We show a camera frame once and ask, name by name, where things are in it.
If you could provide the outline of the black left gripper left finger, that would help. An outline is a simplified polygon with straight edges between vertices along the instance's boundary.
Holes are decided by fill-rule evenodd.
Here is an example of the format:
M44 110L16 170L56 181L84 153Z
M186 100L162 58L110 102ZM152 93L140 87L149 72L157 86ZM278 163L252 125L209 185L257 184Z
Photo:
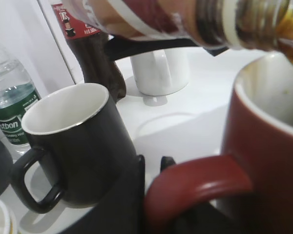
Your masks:
M138 155L114 187L62 234L144 234L145 158Z

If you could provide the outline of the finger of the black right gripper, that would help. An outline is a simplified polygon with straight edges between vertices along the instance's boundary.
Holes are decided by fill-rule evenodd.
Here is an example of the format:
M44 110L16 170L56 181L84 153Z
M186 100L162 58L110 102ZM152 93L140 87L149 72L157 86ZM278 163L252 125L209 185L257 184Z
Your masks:
M148 40L114 36L104 44L104 55L110 61L116 61L152 51L183 47L201 47L201 45L187 38Z

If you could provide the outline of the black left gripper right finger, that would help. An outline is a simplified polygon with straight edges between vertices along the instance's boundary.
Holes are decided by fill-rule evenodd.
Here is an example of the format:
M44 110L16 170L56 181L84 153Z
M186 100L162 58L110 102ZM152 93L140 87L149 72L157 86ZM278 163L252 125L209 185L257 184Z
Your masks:
M160 170L164 171L166 168L175 165L176 162L173 157L171 156L163 156L161 158L161 163L160 163Z

